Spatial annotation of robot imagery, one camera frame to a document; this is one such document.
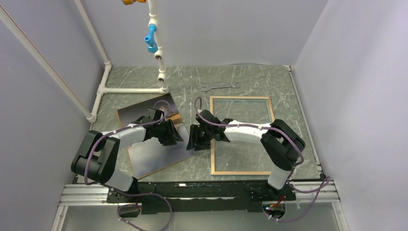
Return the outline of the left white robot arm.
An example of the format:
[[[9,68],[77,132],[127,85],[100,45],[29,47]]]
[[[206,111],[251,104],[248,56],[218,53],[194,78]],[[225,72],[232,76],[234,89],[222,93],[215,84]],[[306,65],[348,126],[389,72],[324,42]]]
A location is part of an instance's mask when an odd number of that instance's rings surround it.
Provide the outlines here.
[[[86,185],[101,184],[119,192],[126,202],[134,201],[139,193],[138,180],[116,169],[118,152],[124,147],[158,139],[162,146],[182,142],[174,123],[159,109],[148,108],[145,115],[127,126],[108,132],[90,130],[72,161],[71,171],[81,175]]]

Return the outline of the landscape photo print board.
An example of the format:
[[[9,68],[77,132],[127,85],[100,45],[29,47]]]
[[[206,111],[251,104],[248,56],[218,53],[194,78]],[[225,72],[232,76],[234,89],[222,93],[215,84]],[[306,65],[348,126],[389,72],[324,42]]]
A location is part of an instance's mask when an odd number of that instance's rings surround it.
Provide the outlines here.
[[[133,176],[137,179],[142,179],[196,155],[194,150],[186,150],[189,134],[173,97],[169,93],[118,109],[119,124],[121,127],[127,126],[132,121],[144,116],[149,107],[167,113],[168,117],[164,120],[167,129],[166,134],[168,134],[168,120],[171,119],[183,141],[171,146],[162,146],[157,138],[134,144],[128,142],[126,150],[130,158]]]

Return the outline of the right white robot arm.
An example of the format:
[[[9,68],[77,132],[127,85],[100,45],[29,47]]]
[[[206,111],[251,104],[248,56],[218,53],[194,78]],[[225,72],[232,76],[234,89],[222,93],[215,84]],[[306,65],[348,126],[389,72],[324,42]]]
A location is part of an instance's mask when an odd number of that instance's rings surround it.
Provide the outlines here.
[[[190,126],[187,150],[209,150],[211,141],[242,141],[261,144],[273,166],[265,186],[266,196],[276,200],[283,195],[284,185],[295,167],[304,161],[304,140],[281,119],[269,124],[242,123],[225,118],[219,120],[210,111],[196,115],[197,124]]]

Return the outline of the blue pipe fitting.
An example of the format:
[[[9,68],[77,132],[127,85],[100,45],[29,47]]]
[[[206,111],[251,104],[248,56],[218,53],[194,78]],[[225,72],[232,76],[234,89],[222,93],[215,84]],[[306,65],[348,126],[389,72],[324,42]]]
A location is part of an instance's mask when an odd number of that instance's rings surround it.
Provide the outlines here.
[[[149,25],[148,34],[145,36],[144,41],[149,53],[155,53],[158,51],[157,43],[154,39],[155,32],[157,27],[155,25]]]

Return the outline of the aluminium extrusion frame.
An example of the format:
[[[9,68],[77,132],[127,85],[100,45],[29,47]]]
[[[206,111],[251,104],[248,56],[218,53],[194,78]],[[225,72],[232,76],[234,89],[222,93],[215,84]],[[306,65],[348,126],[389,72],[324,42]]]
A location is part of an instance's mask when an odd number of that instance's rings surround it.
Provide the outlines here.
[[[284,186],[275,190],[265,180],[141,182],[142,197],[125,196],[119,191],[101,185],[67,184],[59,201],[52,229],[60,231],[71,206],[123,207],[123,215],[152,215],[160,212],[204,212],[245,210],[262,212],[268,208],[274,214],[279,207],[295,204],[306,208],[310,202],[328,203],[334,210],[338,228],[349,230],[336,186],[328,183],[315,191],[320,180],[296,181],[294,188]]]

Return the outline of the orange pipe fitting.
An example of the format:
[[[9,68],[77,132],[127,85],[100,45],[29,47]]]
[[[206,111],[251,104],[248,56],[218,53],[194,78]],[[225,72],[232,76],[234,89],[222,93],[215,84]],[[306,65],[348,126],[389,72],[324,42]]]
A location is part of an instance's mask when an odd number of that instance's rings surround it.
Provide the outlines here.
[[[131,5],[131,4],[134,4],[134,3],[136,3],[136,2],[146,3],[147,0],[122,0],[122,2],[123,2],[125,5]]]

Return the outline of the blue wooden picture frame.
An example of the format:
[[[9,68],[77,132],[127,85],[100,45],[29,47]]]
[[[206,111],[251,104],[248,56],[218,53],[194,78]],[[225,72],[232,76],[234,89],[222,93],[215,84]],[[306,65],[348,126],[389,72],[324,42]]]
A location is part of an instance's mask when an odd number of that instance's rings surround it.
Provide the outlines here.
[[[210,97],[210,112],[214,113],[215,101],[261,101],[265,102],[268,107],[268,115],[271,121],[275,120],[273,113],[272,100],[268,96],[211,96]],[[255,124],[252,126],[244,126],[243,123],[236,122],[228,125],[226,128],[227,138],[230,141],[245,141],[249,143],[260,144],[261,135],[266,130],[262,129],[266,124]],[[211,141],[211,175],[213,176],[266,176],[269,171],[217,171],[216,170],[216,145],[215,141]]]

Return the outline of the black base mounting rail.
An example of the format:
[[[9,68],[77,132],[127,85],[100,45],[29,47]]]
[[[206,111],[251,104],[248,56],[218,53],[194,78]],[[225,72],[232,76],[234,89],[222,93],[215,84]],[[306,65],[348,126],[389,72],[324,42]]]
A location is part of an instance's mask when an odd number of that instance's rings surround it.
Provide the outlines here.
[[[187,182],[139,182],[138,194],[123,195],[109,189],[107,203],[138,204],[141,214],[167,212],[233,211],[262,212],[261,204],[293,202],[289,186],[270,187],[267,180],[226,180]]]

